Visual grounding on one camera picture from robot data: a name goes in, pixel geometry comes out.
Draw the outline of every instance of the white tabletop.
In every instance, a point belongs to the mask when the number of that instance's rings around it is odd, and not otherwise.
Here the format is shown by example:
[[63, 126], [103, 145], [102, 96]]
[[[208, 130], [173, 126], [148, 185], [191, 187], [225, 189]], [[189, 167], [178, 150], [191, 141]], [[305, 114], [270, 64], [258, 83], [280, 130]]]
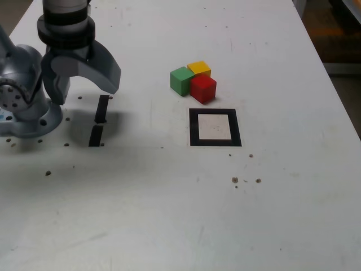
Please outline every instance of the white tabletop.
[[[41, 14], [11, 38], [44, 53]], [[105, 146], [88, 147], [105, 93], [82, 78], [42, 143], [0, 140], [0, 270], [360, 269], [360, 140], [291, 0], [94, 0], [91, 16], [122, 68]], [[206, 106], [169, 88], [199, 60]], [[190, 146], [189, 108], [235, 109], [243, 146]]]

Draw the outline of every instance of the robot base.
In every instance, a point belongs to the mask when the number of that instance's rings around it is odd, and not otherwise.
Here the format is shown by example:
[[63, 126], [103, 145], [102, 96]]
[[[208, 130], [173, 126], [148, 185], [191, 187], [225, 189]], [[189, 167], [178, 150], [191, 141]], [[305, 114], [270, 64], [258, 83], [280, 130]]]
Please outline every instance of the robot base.
[[43, 136], [53, 131], [61, 123], [63, 113], [60, 106], [47, 100], [47, 112], [39, 119], [22, 121], [9, 111], [0, 110], [0, 136], [15, 136], [33, 138]]

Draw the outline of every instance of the black tape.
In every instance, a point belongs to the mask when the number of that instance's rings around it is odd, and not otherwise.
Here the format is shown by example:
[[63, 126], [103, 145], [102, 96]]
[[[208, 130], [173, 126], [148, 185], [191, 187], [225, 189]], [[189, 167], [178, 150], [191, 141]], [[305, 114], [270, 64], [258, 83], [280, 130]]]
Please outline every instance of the black tape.
[[98, 109], [96, 110], [95, 114], [95, 122], [96, 123], [106, 123], [107, 120], [105, 119], [107, 115], [107, 108], [109, 102], [109, 95], [101, 95], [99, 98]]
[[91, 130], [89, 147], [100, 147], [100, 141], [102, 140], [103, 126], [94, 125]]
[[[231, 139], [200, 139], [198, 115], [227, 115]], [[191, 146], [241, 147], [237, 113], [235, 109], [190, 108]]]

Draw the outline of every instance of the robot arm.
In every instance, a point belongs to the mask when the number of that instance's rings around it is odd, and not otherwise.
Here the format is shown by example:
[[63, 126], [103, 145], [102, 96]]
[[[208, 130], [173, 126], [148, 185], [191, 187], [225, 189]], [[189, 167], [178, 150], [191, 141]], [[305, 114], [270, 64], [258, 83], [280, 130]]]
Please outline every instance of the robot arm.
[[[121, 70], [111, 53], [95, 41], [88, 16], [90, 0], [43, 0], [38, 34], [45, 56], [27, 45], [15, 46], [0, 26], [0, 135], [38, 137], [63, 118], [70, 77], [81, 76], [114, 94]], [[46, 99], [44, 83], [50, 99]]]
[[48, 46], [42, 61], [49, 97], [64, 104], [69, 78], [81, 76], [114, 94], [121, 70], [111, 53], [95, 41], [95, 23], [88, 16], [90, 0], [43, 0], [38, 20], [40, 39]]

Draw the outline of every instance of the yellow cube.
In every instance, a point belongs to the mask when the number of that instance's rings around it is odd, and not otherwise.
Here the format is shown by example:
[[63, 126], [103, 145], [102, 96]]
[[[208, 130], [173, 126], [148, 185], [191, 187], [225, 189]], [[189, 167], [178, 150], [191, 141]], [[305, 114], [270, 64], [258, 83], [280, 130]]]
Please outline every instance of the yellow cube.
[[204, 74], [210, 77], [211, 70], [204, 61], [189, 64], [188, 69], [190, 69], [195, 75]]

